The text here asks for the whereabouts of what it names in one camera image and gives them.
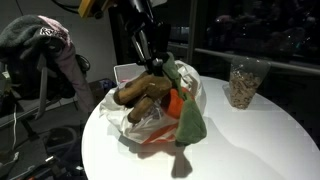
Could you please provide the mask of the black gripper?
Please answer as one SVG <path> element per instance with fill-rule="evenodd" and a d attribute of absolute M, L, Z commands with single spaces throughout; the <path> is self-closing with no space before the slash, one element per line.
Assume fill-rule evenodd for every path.
<path fill-rule="evenodd" d="M 149 74 L 162 75 L 163 61 L 152 56 L 168 49 L 171 25 L 154 15 L 153 8 L 167 0 L 117 0 L 123 26 L 139 61 Z"/>

